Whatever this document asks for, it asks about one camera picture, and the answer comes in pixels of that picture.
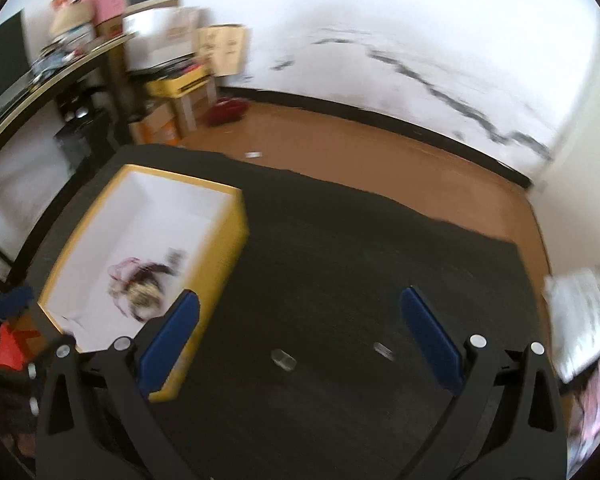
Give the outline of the black desk shelf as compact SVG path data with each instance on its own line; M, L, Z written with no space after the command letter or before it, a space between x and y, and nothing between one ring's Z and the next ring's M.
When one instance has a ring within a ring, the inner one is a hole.
M20 32L23 40L23 17L22 12L14 14L7 21L4 21L0 28L11 27L16 32ZM122 53L125 44L132 38L132 35L121 34L114 38L100 41L102 38L96 38L94 45L84 55L68 65L56 70L50 78L45 79L42 84L32 84L22 89L14 98L12 98L0 110L0 151L12 140L16 133L40 110L56 99L62 92L65 92L73 84L77 84L91 72L99 72L104 82L100 87L88 87L86 93L106 93L109 96L112 109L114 110L114 138L117 144L124 145L131 143L131 131L128 126L129 113L122 103L122 83L114 78L114 71L111 68L110 61L114 59L114 54ZM35 246L29 248L29 242L25 242L18 252L17 258L12 259L0 247L0 261L5 266L9 266L8 276L15 275L15 278L0 278L0 289L5 288L7 283L18 280L19 272L24 272L27 261L36 251Z

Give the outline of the pink packaged goods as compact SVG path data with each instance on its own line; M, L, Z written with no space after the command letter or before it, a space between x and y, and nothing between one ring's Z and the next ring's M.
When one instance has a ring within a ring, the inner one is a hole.
M568 429L568 462L584 463L600 444L600 360L573 402Z

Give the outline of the white paper shopping bag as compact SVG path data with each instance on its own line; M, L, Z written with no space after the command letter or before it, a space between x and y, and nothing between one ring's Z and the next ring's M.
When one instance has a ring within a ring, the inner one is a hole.
M124 50L129 70L149 70L197 49L199 10L189 6L165 6L125 15L123 32L131 38Z

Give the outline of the pink box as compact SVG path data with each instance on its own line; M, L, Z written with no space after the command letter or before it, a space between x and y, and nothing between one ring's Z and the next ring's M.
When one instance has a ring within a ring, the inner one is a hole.
M123 14L125 0L82 0L87 2L92 10L92 23L97 26Z

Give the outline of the brown paper shopping bag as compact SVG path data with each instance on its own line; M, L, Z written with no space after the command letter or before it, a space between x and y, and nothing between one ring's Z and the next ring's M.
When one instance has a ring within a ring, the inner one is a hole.
M215 77L239 75L246 62L249 35L249 28L238 24L198 28L195 58Z

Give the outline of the white plastic bag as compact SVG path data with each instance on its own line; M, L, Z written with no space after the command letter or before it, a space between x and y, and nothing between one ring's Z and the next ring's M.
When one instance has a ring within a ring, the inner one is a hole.
M544 280L552 362L565 384L600 358L600 266Z

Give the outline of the red cloth item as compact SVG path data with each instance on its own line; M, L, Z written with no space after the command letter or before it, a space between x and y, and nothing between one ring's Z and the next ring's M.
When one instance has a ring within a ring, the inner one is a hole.
M249 108L249 101L242 98L217 100L204 115L204 122L209 127L216 127L241 120Z

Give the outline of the silver pendant charm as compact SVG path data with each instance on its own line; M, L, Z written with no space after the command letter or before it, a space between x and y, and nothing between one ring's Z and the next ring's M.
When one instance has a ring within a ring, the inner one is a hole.
M373 345L374 351L377 352L380 356L383 356L385 359L389 361L394 360L394 354L391 349L382 344L379 341L376 341Z

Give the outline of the black speaker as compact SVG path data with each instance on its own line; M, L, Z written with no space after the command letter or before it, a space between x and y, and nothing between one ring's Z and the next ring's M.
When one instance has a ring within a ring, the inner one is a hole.
M67 124L83 122L96 113L93 93L90 90L60 94L56 98L56 104L59 114Z

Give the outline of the black gold wrist watch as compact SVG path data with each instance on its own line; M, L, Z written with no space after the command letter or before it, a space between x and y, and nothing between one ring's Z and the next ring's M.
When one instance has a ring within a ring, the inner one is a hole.
M134 320L146 322L160 315L164 296L161 275L174 276L175 272L163 263L144 263L126 280L123 295Z

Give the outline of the yellow black box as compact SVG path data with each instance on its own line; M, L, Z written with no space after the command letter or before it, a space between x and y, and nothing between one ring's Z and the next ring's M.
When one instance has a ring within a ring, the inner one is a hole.
M210 76L211 72L207 66L196 64L163 78L148 81L145 88L151 96L176 99L199 88Z

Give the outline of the brown cardboard box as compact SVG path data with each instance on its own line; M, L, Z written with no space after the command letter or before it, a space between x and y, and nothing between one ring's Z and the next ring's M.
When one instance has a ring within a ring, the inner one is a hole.
M218 99L216 84L208 78L195 84L181 96L172 100L172 108L181 136L187 136L198 130L204 124L210 108Z

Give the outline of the yellow cardboard box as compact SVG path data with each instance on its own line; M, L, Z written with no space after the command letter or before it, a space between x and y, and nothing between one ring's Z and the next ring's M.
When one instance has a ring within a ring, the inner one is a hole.
M83 352L133 338L148 322L132 318L123 286L141 264L163 263L159 316L185 289L200 303L199 321L151 402L175 399L224 285L248 238L242 191L201 178L125 165L79 215L53 258L38 306L56 330L76 337Z

